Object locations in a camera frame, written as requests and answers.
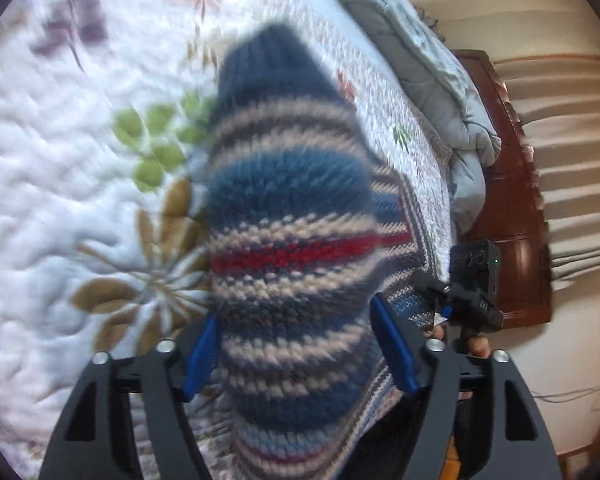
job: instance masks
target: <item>wooden headboard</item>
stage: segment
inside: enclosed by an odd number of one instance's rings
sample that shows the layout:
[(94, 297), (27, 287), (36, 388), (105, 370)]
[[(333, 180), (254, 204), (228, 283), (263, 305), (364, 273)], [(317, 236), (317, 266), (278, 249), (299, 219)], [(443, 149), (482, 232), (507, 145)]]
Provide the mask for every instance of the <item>wooden headboard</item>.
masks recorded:
[(502, 139), (496, 163), (484, 171), (484, 209), (461, 242), (488, 238), (500, 248), (498, 307), (504, 328), (551, 320), (551, 273), (546, 223), (534, 182), (533, 150), (509, 102), (506, 86), (481, 50), (455, 50), (480, 92), (491, 123)]

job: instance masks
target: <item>gray blanket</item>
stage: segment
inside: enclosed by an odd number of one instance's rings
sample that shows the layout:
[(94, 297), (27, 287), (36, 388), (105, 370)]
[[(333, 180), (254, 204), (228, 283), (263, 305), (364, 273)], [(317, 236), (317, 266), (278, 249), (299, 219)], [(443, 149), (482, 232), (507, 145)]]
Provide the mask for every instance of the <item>gray blanket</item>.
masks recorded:
[(453, 220), (468, 231), (482, 210), (482, 168), (500, 153), (480, 95), (453, 54), (419, 18), (408, 0), (339, 0), (394, 69), (405, 94), (453, 150)]

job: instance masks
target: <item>cable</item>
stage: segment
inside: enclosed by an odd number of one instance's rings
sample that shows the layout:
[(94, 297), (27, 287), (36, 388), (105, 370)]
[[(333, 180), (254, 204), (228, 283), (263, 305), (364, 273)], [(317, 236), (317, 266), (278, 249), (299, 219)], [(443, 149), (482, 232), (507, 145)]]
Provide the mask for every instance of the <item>cable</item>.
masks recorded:
[(571, 402), (572, 400), (581, 399), (582, 397), (590, 396), (600, 391), (600, 386), (592, 386), (590, 388), (581, 388), (579, 390), (571, 390), (570, 392), (563, 392), (561, 394), (548, 394), (541, 395), (537, 392), (531, 392), (531, 396), (534, 399), (542, 400), (542, 402), (548, 402), (551, 404), (561, 404), (563, 402)]

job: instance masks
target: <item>blue gripper pad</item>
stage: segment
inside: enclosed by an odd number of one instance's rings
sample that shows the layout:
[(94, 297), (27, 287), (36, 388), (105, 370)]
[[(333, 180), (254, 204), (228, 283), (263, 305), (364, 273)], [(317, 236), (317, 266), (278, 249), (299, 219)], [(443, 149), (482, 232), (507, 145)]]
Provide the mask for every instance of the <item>blue gripper pad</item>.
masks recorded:
[(187, 379), (182, 387), (187, 402), (208, 382), (217, 360), (218, 316), (212, 314), (187, 358)]
[(424, 337), (409, 320), (400, 320), (404, 322), (400, 323), (404, 326), (398, 328), (392, 314), (388, 311), (389, 308), (391, 305), (386, 304), (377, 294), (371, 298), (371, 327), (376, 334), (389, 370), (394, 376), (395, 385), (412, 396), (421, 387), (416, 379), (419, 366), (401, 332), (404, 332), (405, 328), (409, 330), (408, 324), (410, 324), (415, 331), (414, 334), (417, 335), (415, 342), (420, 338), (424, 341)]

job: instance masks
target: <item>curtain fold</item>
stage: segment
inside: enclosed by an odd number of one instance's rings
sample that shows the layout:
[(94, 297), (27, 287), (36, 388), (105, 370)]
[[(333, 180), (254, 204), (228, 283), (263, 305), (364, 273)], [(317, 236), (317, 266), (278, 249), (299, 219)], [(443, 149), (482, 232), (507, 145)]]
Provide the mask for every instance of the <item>curtain fold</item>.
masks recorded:
[(600, 269), (600, 59), (495, 64), (540, 176), (552, 286)]

